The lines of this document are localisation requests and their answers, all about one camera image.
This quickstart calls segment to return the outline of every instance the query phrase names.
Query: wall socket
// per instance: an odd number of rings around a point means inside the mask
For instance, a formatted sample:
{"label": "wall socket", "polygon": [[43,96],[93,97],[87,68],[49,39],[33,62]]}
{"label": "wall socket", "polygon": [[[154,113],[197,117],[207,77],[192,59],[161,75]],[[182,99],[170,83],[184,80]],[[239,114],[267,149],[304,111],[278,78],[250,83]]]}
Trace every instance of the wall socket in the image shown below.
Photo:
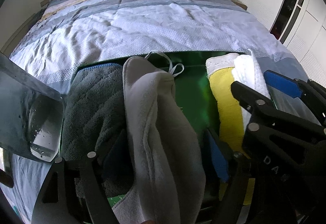
{"label": "wall socket", "polygon": [[45,6],[48,3],[49,3],[49,0],[43,0],[42,2],[40,2],[41,7]]}

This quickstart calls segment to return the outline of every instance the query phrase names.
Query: yellow towel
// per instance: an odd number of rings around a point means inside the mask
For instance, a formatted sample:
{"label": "yellow towel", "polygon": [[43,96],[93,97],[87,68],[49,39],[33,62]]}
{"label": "yellow towel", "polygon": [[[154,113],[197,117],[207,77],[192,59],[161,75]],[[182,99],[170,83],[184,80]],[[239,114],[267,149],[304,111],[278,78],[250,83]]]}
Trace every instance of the yellow towel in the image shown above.
{"label": "yellow towel", "polygon": [[[217,108],[220,117],[219,138],[229,144],[233,151],[245,154],[241,145],[244,135],[242,113],[239,102],[234,99],[231,93],[231,84],[234,82],[231,70],[233,67],[219,69],[209,76],[211,91],[217,101]],[[249,179],[244,205],[251,204],[255,179]],[[220,199],[222,199],[227,184],[220,186]]]}

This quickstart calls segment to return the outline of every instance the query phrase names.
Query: bed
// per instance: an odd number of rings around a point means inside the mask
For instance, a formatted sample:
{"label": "bed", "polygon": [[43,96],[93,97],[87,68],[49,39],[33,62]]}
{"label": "bed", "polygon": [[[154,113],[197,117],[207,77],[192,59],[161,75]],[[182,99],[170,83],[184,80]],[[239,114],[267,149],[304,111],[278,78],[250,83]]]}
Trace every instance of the bed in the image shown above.
{"label": "bed", "polygon": [[[257,19],[230,0],[52,0],[10,59],[38,80],[67,94],[83,64],[151,50],[252,50],[261,70],[307,80],[293,54]],[[316,121],[301,104],[270,88],[279,109]],[[13,155],[15,186],[1,188],[29,223],[48,164]]]}

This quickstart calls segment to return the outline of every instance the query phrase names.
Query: ear loop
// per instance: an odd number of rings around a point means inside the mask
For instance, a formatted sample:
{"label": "ear loop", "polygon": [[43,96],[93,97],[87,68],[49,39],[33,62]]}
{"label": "ear loop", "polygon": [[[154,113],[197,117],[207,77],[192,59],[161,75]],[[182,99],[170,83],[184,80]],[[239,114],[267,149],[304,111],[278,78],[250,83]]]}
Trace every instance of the ear loop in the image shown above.
{"label": "ear loop", "polygon": [[[150,55],[152,55],[153,53],[156,53],[156,54],[158,54],[158,55],[160,55],[160,56],[166,58],[166,59],[169,61],[170,66],[169,66],[169,71],[168,71],[168,73],[170,73],[170,74],[172,75],[173,78],[176,77],[176,76],[178,76],[180,73],[182,73],[182,72],[184,71],[185,67],[184,67],[184,65],[183,65],[182,63],[178,63],[178,64],[176,64],[176,65],[173,67],[173,65],[172,65],[172,60],[171,60],[171,59],[170,59],[166,54],[164,54],[162,51],[159,51],[159,50],[152,50],[152,51],[150,51],[150,52],[146,55],[145,59],[148,59],[148,58],[150,57]],[[182,70],[181,70],[180,72],[178,72],[178,73],[174,73],[174,71],[177,69],[178,66],[181,66],[181,67],[182,67]]]}

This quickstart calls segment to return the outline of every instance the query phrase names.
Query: blue trim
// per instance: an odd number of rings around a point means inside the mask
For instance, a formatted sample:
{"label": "blue trim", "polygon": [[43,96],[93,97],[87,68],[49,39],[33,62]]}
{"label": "blue trim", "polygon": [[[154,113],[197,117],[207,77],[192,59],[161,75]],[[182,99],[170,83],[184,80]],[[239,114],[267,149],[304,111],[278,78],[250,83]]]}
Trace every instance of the blue trim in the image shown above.
{"label": "blue trim", "polygon": [[215,143],[215,140],[211,135],[208,136],[209,145],[211,148],[211,161],[214,166],[215,172],[224,183],[229,180],[229,167],[228,163],[223,157],[220,149]]}
{"label": "blue trim", "polygon": [[299,89],[298,85],[285,76],[266,71],[264,72],[264,78],[267,85],[274,87],[292,98],[300,98],[302,95],[302,91]]}

